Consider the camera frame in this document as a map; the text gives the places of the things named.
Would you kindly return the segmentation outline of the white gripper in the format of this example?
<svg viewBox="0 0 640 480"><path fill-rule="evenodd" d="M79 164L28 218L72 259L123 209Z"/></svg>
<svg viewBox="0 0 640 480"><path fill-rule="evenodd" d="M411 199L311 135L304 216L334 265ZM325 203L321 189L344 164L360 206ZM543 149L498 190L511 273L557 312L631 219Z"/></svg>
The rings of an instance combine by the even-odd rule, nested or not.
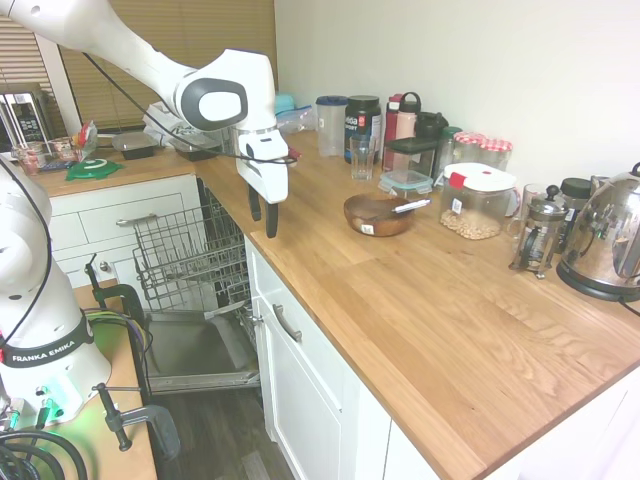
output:
<svg viewBox="0 0 640 480"><path fill-rule="evenodd" d="M265 233L275 238L278 232L279 205L288 196L289 148L276 128L248 131L235 129L236 167L249 184L248 201L254 221L262 218L260 196L267 202Z"/></svg>

